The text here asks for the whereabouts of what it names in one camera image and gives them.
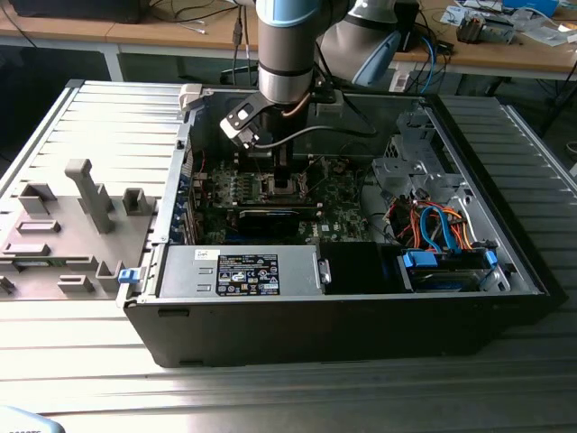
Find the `blue object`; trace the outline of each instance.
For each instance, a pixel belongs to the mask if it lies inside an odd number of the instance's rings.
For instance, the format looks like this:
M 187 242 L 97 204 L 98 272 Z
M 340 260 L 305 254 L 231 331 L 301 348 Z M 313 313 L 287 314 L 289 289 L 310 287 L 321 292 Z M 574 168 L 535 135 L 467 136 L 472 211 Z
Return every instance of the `blue object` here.
M 438 262 L 435 254 L 430 251 L 409 250 L 403 255 L 406 268 L 436 267 Z
M 421 235 L 423 236 L 423 239 L 425 239 L 425 241 L 429 245 L 431 245 L 433 248 L 435 248 L 438 253 L 441 253 L 443 251 L 441 249 L 441 247 L 439 245 L 437 245 L 433 241 L 433 239 L 431 239 L 429 237 L 429 235 L 426 233 L 426 217 L 431 213 L 432 210 L 437 211 L 439 216 L 441 217 L 441 227 L 443 228 L 444 241 L 446 242 L 447 247 L 450 250 L 454 251 L 455 253 L 461 253 L 461 248 L 459 248 L 459 245 L 457 245 L 457 242 L 454 240 L 453 235 L 451 235 L 451 230 L 449 229 L 449 220 L 447 219 L 447 215 L 444 214 L 443 210 L 440 207 L 429 206 L 429 207 L 426 207 L 425 210 L 423 210 L 423 212 L 421 213 L 421 221 L 420 221 L 419 225 L 421 228 Z
M 118 282 L 121 284 L 135 284 L 141 280 L 141 268 L 122 269 L 118 274 Z
M 11 406 L 0 406 L 0 427 L 2 431 L 64 433 L 58 422 Z
M 258 0 L 256 13 L 272 27 L 292 27 L 309 19 L 321 8 L 320 0 Z
M 503 7 L 509 9 L 530 7 L 547 15 L 549 18 L 553 16 L 558 4 L 557 0 L 503 0 Z
M 353 84 L 369 87 L 385 75 L 400 44 L 400 32 L 395 31 L 380 43 L 353 78 Z
M 489 250 L 488 252 L 486 252 L 485 258 L 487 259 L 487 263 L 489 264 L 489 266 L 491 268 L 494 268 L 495 266 L 497 266 L 497 263 L 498 263 L 497 255 L 495 254 L 494 251 Z
M 433 50 L 433 45 L 431 45 L 431 42 L 429 42 L 427 38 L 421 36 L 421 39 L 426 43 L 426 47 L 429 49 L 429 54 L 431 56 L 431 70 L 429 70 L 429 76 L 426 79 L 425 86 L 421 88 L 421 91 L 419 92 L 419 93 L 425 93 L 425 90 L 426 88 L 429 87 L 429 84 L 431 83 L 431 78 L 433 77 L 433 74 L 435 72 L 436 52 L 435 50 Z

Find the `wire bundle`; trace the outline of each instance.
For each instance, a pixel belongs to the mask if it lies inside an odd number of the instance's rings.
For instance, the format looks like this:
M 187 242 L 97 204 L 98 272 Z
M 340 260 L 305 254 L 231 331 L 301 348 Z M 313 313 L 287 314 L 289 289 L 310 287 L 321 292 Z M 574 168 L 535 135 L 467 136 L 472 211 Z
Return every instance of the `wire bundle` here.
M 388 214 L 392 214 L 396 205 L 393 205 Z M 440 220 L 440 226 L 444 235 L 444 242 L 448 247 L 458 246 L 462 250 L 471 250 L 473 246 L 469 240 L 467 233 L 467 225 L 469 221 L 457 213 L 452 207 L 443 207 L 438 203 L 432 201 L 417 201 L 410 205 L 409 223 L 398 234 L 397 239 L 408 248 L 421 248 L 423 244 L 429 244 L 430 251 L 440 253 L 441 247 L 435 242 L 438 235 L 438 230 L 435 230 L 432 235 L 427 232 L 427 221 L 429 218 Z
M 423 41 L 427 47 L 428 57 L 427 57 L 427 60 L 423 63 L 421 70 L 417 73 L 417 76 L 415 78 L 409 77 L 410 84 L 408 85 L 406 92 L 408 93 L 409 91 L 411 91 L 411 89 L 413 87 L 415 87 L 415 93 L 423 94 L 431 86 L 433 86 L 437 83 L 439 83 L 439 86 L 441 84 L 443 84 L 444 76 L 445 76 L 446 70 L 447 70 L 447 65 L 451 62 L 451 56 L 449 56 L 447 58 L 447 56 L 444 53 L 438 52 L 437 36 L 429 27 L 428 21 L 427 21 L 425 15 L 423 14 L 423 11 L 419 11 L 419 14 L 423 18 L 424 24 L 415 23 L 415 25 L 422 27 L 423 29 L 426 30 L 426 36 L 421 36 L 421 41 Z M 441 54 L 441 56 L 443 56 L 444 65 L 438 71 L 435 71 L 436 57 L 439 54 Z M 420 81 L 420 78 L 421 78 L 421 75 L 423 74 L 423 72 L 425 71 L 425 66 L 427 63 L 430 63 L 431 66 L 430 66 L 429 73 L 427 74 L 426 79 L 423 82 L 423 81 Z

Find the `gray plastic part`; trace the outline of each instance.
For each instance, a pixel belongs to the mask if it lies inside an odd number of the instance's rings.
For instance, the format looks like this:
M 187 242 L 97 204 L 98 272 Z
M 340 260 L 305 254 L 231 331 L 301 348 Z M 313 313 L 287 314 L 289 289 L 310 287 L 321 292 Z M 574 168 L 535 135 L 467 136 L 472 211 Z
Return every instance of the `gray plastic part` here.
M 90 177 L 91 169 L 92 163 L 90 160 L 70 160 L 64 170 L 64 174 L 76 183 L 80 196 L 94 221 L 98 233 L 109 233 L 114 225 L 108 217 L 106 208 L 98 195 L 98 189 L 92 177 Z
M 26 213 L 31 217 L 46 217 L 49 212 L 43 202 L 56 200 L 56 197 L 45 183 L 28 183 L 18 199 Z
M 84 79 L 77 79 L 77 78 L 73 78 L 73 79 L 69 79 L 69 82 L 66 83 L 66 87 L 67 88 L 81 88 L 82 86 L 84 86 Z
M 94 286 L 86 275 L 60 275 L 57 284 L 65 293 L 94 291 Z
M 5 276 L 0 275 L 0 289 L 10 294 L 14 291 L 14 284 Z
M 8 244 L 2 253 L 12 255 L 48 255 L 50 248 L 46 244 Z
M 71 271 L 95 271 L 98 269 L 98 260 L 94 255 L 89 255 L 84 260 L 67 260 L 66 265 Z
M 20 272 L 20 266 L 14 264 L 13 260 L 0 260 L 0 272 Z
M 115 293 L 105 291 L 95 278 L 96 270 L 82 271 L 78 274 L 86 275 L 92 282 L 95 291 L 64 293 L 57 283 L 59 276 L 66 273 L 76 273 L 69 269 L 65 261 L 84 259 L 94 255 L 99 263 L 106 262 L 113 272 L 115 265 L 122 261 L 127 268 L 137 267 L 140 264 L 142 248 L 145 246 L 148 229 L 151 225 L 151 216 L 127 216 L 124 212 L 122 195 L 111 197 L 114 211 L 108 215 L 114 222 L 114 231 L 110 235 L 98 233 L 92 219 L 88 217 L 78 205 L 78 197 L 58 197 L 58 201 L 47 201 L 44 204 L 50 212 L 50 217 L 58 220 L 60 231 L 55 234 L 26 233 L 16 230 L 22 221 L 31 221 L 25 212 L 14 221 L 14 228 L 6 233 L 6 239 L 0 244 L 0 253 L 7 244 L 44 244 L 50 246 L 52 263 L 62 263 L 61 266 L 42 266 L 41 261 L 22 259 L 30 262 L 20 272 L 12 261 L 20 268 L 19 257 L 0 256 L 0 275 L 5 275 L 18 288 L 11 295 L 11 299 L 111 299 Z M 147 197 L 150 206 L 154 206 L 154 198 Z
M 105 262 L 101 262 L 100 265 L 98 265 L 98 269 L 96 270 L 96 279 L 106 292 L 118 292 L 118 289 L 120 288 L 118 275 L 123 268 L 124 264 L 118 262 L 114 269 L 114 273 L 111 273 Z
M 35 219 L 33 221 L 21 221 L 16 226 L 16 230 L 21 235 L 29 233 L 58 233 L 60 231 L 60 224 L 55 219 Z
M 96 189 L 98 191 L 98 196 L 100 197 L 102 206 L 105 207 L 106 212 L 110 212 L 114 208 L 114 206 L 112 205 L 112 200 L 110 199 L 110 196 L 108 196 L 108 191 L 106 191 L 104 183 L 97 183 Z M 82 207 L 84 213 L 87 214 L 88 209 L 84 204 L 84 200 L 82 198 L 79 198 L 78 203 L 80 204 L 80 207 Z
M 124 191 L 123 204 L 129 217 L 152 214 L 153 207 L 148 204 L 144 191 L 140 188 L 127 188 Z

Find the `blue clip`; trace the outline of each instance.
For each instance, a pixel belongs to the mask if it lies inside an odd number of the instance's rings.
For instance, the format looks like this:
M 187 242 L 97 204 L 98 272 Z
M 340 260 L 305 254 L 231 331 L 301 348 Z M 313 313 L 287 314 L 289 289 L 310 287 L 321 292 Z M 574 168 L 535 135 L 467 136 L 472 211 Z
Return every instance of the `blue clip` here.
M 403 263 L 406 268 L 436 268 L 439 265 L 434 253 L 417 250 L 407 251 L 405 255 L 403 255 Z
M 118 282 L 121 284 L 135 284 L 141 280 L 142 268 L 126 268 L 122 269 L 118 274 Z
M 495 254 L 494 251 L 491 251 L 491 250 L 489 250 L 485 253 L 485 258 L 487 259 L 487 263 L 489 264 L 489 266 L 491 268 L 494 268 L 495 266 L 497 266 L 497 263 L 499 262 L 497 260 L 497 255 Z

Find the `electronic device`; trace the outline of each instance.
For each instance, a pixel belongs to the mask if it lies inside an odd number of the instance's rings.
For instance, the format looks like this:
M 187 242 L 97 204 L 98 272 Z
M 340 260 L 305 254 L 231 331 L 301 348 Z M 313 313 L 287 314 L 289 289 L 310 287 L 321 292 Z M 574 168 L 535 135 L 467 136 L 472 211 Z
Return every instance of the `electronic device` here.
M 20 16 L 107 20 L 138 23 L 148 10 L 148 0 L 10 0 Z
M 466 355 L 565 299 L 476 153 L 481 138 L 462 132 L 478 98 L 344 96 L 378 135 L 299 137 L 280 187 L 269 154 L 215 127 L 251 94 L 181 92 L 153 247 L 118 298 L 157 364 Z M 303 116 L 363 123 L 340 107 Z M 496 101 L 479 110 L 492 136 L 513 127 Z

